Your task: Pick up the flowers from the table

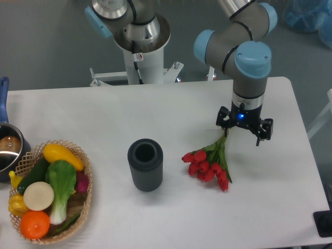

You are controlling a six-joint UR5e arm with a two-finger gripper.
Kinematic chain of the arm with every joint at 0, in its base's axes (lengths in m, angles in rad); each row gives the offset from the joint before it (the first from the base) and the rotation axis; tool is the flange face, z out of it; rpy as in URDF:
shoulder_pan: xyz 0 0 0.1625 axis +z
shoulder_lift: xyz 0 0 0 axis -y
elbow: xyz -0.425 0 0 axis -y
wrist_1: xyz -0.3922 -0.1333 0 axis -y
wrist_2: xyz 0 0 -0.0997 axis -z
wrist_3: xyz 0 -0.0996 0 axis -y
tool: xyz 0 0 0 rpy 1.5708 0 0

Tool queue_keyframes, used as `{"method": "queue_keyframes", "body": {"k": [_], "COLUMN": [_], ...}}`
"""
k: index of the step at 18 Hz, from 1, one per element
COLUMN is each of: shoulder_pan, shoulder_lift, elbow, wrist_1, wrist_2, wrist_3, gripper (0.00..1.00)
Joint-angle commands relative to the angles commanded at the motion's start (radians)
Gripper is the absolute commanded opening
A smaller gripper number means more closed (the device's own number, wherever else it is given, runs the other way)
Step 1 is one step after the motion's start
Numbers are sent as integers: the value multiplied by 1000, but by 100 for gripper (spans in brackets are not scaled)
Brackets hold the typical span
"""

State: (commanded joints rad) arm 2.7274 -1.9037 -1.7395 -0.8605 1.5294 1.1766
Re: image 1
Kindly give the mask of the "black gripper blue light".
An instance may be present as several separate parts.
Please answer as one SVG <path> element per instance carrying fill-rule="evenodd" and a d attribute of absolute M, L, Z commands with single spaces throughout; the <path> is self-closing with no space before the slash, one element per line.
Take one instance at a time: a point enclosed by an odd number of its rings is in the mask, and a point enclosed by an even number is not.
<path fill-rule="evenodd" d="M 257 137 L 256 146 L 259 146 L 261 141 L 271 140 L 274 123 L 272 118 L 260 118 L 261 109 L 262 105 L 250 110 L 237 107 L 234 103 L 231 110 L 222 106 L 217 114 L 216 125 L 224 130 L 224 137 L 228 136 L 229 130 L 234 126 L 250 129 Z"/>

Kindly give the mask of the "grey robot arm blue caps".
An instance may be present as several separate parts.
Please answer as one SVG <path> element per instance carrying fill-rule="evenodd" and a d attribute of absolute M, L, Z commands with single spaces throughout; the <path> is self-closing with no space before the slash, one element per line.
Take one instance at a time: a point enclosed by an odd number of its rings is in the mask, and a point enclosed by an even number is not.
<path fill-rule="evenodd" d="M 272 136 L 273 120 L 260 113 L 271 70 L 271 50 L 261 39 L 277 24 L 276 11 L 256 1 L 220 1 L 231 21 L 221 33 L 202 31 L 193 46 L 195 57 L 233 80 L 231 109 L 221 107 L 216 124 L 228 131 L 251 131 L 258 141 Z M 113 37 L 122 49 L 131 85 L 161 84 L 165 80 L 163 49 L 170 39 L 167 20 L 155 1 L 92 1 L 85 15 L 94 30 Z"/>

